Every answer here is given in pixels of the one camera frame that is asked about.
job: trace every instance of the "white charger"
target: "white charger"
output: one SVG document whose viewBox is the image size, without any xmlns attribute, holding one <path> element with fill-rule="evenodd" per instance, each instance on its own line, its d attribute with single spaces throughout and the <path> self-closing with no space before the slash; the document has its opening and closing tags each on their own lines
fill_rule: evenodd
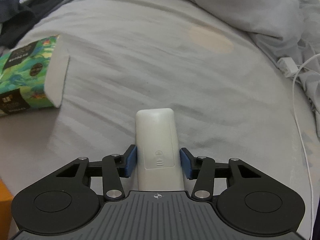
<svg viewBox="0 0 320 240">
<path fill-rule="evenodd" d="M 291 57 L 282 57 L 277 65 L 285 77 L 293 77 L 298 72 L 298 67 Z"/>
<path fill-rule="evenodd" d="M 172 109 L 138 111 L 136 145 L 139 190 L 184 190 L 178 136 Z"/>
</svg>

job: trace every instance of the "gray ribbed plate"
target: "gray ribbed plate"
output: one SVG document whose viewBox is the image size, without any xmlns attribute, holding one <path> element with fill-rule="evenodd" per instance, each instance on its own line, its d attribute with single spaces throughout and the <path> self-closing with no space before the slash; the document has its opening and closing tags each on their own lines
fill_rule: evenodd
<svg viewBox="0 0 320 240">
<path fill-rule="evenodd" d="M 86 226 L 61 236 L 22 231 L 15 240 L 302 240 L 295 233 L 256 237 L 224 224 L 209 203 L 189 199 L 185 192 L 138 192 L 106 203 Z"/>
</svg>

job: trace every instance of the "crosshair marking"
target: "crosshair marking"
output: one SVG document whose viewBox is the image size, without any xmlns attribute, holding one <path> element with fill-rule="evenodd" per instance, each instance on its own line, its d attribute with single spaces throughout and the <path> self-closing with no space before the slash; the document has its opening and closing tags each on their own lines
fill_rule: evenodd
<svg viewBox="0 0 320 240">
<path fill-rule="evenodd" d="M 161 197 L 163 197 L 163 196 L 162 196 L 161 194 L 157 193 L 157 194 L 154 195 L 154 197 L 157 198 L 157 199 L 159 199 L 159 198 L 161 198 Z"/>
</svg>

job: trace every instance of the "blue gripper pad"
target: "blue gripper pad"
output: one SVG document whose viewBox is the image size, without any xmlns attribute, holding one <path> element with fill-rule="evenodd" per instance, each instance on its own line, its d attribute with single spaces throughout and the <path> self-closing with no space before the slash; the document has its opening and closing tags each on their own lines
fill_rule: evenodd
<svg viewBox="0 0 320 240">
<path fill-rule="evenodd" d="M 125 176 L 130 177 L 137 164 L 137 147 L 135 146 L 127 157 L 127 164 L 125 166 Z"/>
<path fill-rule="evenodd" d="M 190 179 L 191 173 L 192 173 L 191 162 L 188 156 L 185 154 L 185 152 L 182 151 L 182 149 L 180 149 L 180 160 L 181 160 L 181 167 L 184 174 L 186 175 L 187 179 Z"/>
</svg>

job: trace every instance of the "screw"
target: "screw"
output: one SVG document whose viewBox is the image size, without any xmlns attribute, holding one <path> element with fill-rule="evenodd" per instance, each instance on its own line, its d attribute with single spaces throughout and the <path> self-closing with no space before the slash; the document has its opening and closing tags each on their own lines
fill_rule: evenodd
<svg viewBox="0 0 320 240">
<path fill-rule="evenodd" d="M 198 190 L 195 192 L 195 196 L 198 198 L 208 198 L 210 197 L 210 193 L 206 190 Z"/>
<path fill-rule="evenodd" d="M 112 190 L 109 190 L 106 195 L 111 198 L 117 198 L 122 195 L 122 192 L 117 189 L 112 189 Z"/>
</svg>

